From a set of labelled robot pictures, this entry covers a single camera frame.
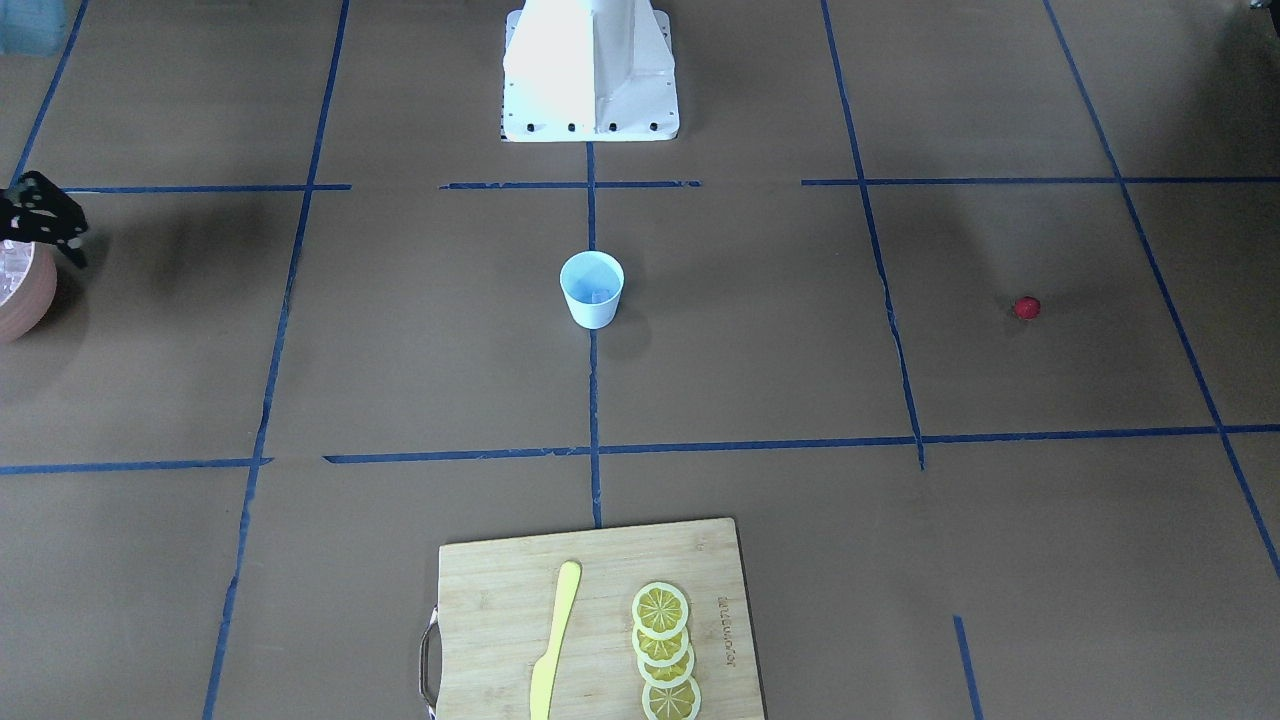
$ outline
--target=small red ball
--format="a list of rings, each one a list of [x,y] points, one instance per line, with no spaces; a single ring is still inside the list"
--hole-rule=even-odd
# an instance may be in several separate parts
[[[1032,296],[1019,297],[1018,302],[1014,302],[1014,315],[1024,320],[1034,320],[1039,315],[1039,300]]]

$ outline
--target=metal handle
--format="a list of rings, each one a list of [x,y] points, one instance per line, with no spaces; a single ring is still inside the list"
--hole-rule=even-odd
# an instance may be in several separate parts
[[[435,720],[435,703],[438,700],[431,694],[431,689],[426,687],[426,653],[431,648],[431,630],[435,630],[436,635],[440,634],[439,605],[431,609],[431,619],[426,621],[426,630],[422,633],[422,653],[417,664],[417,692],[422,694],[422,701],[426,702],[428,720]]]

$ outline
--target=knife blade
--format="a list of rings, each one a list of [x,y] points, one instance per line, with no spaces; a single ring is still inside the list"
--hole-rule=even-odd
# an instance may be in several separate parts
[[[556,685],[556,667],[559,665],[568,612],[577,597],[577,584],[582,579],[582,566],[564,561],[556,580],[556,603],[552,609],[552,632],[547,652],[534,662],[534,675],[529,685],[529,720],[547,720],[552,711],[552,688]]]

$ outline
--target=cup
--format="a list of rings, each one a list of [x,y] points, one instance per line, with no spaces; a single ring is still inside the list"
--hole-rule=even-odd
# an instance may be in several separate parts
[[[561,268],[561,290],[573,322],[596,331],[613,320],[622,297],[622,265],[596,250],[579,252]]]

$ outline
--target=wooden cutting board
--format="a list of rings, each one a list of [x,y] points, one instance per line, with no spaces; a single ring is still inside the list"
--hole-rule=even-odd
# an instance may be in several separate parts
[[[733,520],[696,520],[440,547],[440,720],[527,720],[561,564],[582,580],[550,720],[644,720],[631,598],[666,580],[689,598],[700,720],[763,720]]]

